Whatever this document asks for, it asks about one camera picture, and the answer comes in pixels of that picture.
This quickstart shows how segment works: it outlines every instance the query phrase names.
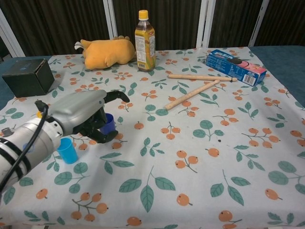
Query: iced tea bottle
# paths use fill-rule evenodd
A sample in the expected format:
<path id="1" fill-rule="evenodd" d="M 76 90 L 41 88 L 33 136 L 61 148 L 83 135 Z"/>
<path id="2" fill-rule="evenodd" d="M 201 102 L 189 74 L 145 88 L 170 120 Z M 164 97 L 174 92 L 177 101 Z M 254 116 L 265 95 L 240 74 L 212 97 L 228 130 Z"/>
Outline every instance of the iced tea bottle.
<path id="1" fill-rule="evenodd" d="M 139 23 L 135 29 L 135 47 L 140 71 L 149 72 L 156 66 L 155 33 L 148 21 L 148 11 L 139 11 Z"/>

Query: blue box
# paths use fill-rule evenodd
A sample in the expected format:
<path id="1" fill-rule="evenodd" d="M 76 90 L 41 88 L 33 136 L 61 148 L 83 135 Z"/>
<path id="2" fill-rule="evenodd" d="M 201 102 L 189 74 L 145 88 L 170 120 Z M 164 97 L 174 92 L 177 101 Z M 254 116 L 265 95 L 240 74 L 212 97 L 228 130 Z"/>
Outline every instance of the blue box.
<path id="1" fill-rule="evenodd" d="M 265 68 L 243 61 L 218 49 L 209 53 L 205 64 L 250 86 L 255 86 L 263 81 L 267 72 Z"/>

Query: floral tablecloth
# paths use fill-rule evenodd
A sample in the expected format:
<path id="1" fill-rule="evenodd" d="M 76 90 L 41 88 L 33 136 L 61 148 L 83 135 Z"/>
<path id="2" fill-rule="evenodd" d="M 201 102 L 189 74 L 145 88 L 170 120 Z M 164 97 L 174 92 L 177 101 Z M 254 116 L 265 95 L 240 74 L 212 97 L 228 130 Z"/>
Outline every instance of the floral tablecloth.
<path id="1" fill-rule="evenodd" d="M 226 52 L 262 66 L 248 48 Z M 0 127 L 34 118 L 34 101 L 104 89 L 125 92 L 105 111 L 119 131 L 107 144 L 71 139 L 79 156 L 57 152 L 3 195 L 0 225 L 62 224 L 118 228 L 232 229 L 305 225 L 305 109 L 271 74 L 261 84 L 224 82 L 170 111 L 164 105 L 203 85 L 169 73 L 224 76 L 207 67 L 211 49 L 157 52 L 157 66 L 135 62 L 90 71 L 81 55 L 49 60 L 56 89 L 15 98 Z"/>

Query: black box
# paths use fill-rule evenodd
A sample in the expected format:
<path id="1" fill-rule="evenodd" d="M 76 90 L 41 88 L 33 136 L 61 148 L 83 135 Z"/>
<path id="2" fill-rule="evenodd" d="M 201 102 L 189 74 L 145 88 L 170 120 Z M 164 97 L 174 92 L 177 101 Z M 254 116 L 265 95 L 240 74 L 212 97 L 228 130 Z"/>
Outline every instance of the black box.
<path id="1" fill-rule="evenodd" d="M 45 59 L 17 61 L 2 78 L 17 98 L 46 95 L 54 82 Z"/>

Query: blue plastic cup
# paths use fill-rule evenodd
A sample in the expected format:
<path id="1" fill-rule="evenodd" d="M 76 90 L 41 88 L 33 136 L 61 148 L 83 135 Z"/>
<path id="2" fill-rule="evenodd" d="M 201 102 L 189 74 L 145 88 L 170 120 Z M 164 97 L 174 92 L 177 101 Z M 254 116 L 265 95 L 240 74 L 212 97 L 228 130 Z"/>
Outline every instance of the blue plastic cup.
<path id="1" fill-rule="evenodd" d="M 107 123 L 102 128 L 100 128 L 100 132 L 104 135 L 107 135 L 109 132 L 115 130 L 113 115 L 106 113 L 106 118 L 107 118 Z"/>
<path id="2" fill-rule="evenodd" d="M 73 143 L 71 139 L 67 137 L 61 139 L 61 145 L 58 147 L 57 152 L 66 164 L 73 164 L 78 160 Z"/>

